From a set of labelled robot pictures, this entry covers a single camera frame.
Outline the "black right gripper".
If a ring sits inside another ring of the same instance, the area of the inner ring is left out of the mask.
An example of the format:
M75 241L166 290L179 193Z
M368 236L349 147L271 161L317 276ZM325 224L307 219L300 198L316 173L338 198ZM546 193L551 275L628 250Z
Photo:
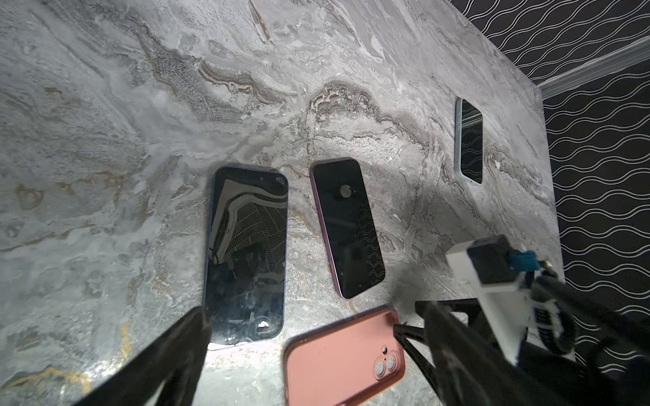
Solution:
M517 366L570 405L649 404L649 325L583 298L550 274L535 279L531 299L542 346L521 343ZM567 355L577 346L579 317L594 322L607 336L583 362ZM618 343L636 354L623 375L608 377L597 366L600 355Z

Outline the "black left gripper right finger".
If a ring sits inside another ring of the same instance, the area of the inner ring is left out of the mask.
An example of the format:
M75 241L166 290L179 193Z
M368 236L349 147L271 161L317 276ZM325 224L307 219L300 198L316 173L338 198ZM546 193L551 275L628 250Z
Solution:
M557 405L559 397L511 365L447 309L427 303L424 331L445 405Z

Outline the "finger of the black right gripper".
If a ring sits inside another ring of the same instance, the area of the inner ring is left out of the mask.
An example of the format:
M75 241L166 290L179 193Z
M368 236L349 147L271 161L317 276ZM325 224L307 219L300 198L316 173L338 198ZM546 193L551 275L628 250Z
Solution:
M413 342L428 344L424 328L395 324L393 334L403 350L415 362L421 374L427 380L433 392L438 396L438 379L436 368L414 345Z

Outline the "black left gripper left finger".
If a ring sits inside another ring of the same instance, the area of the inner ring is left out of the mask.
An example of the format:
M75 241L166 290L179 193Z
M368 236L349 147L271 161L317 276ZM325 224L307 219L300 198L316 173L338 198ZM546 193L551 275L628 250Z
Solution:
M191 405L205 362L211 328L196 306L79 405Z

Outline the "pink phone case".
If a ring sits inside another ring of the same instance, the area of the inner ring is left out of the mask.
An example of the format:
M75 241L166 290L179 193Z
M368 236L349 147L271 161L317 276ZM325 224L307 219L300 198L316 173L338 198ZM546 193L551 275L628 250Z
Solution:
M379 306L293 338L284 350L289 405L359 405L406 373L398 313Z

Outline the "black phone purple edge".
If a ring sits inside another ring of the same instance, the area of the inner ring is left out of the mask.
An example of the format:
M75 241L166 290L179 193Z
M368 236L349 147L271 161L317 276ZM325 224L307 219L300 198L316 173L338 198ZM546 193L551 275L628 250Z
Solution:
M361 166L350 157L314 162L311 187L336 289L352 299L386 276Z

